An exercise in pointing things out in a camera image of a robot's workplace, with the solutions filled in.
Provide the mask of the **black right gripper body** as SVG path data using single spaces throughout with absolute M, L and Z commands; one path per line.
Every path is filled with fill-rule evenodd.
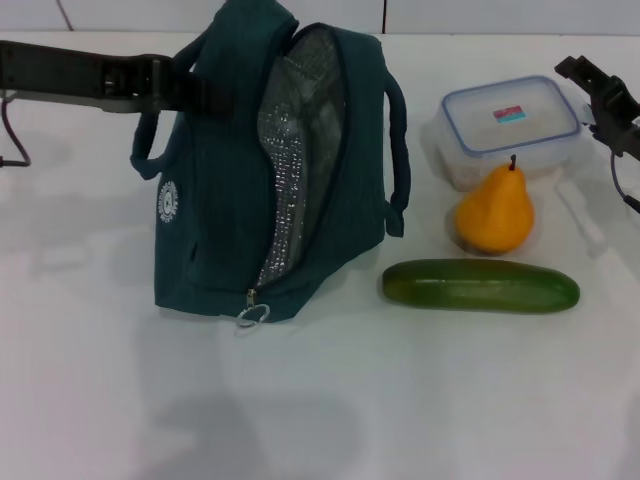
M 590 74 L 586 78 L 592 121 L 584 123 L 593 137 L 616 156 L 639 157 L 639 103 L 617 76 Z

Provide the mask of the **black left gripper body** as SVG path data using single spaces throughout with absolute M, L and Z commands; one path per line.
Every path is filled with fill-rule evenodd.
M 113 56 L 3 40 L 1 98 L 99 108 L 111 113 L 173 109 L 171 59 Z

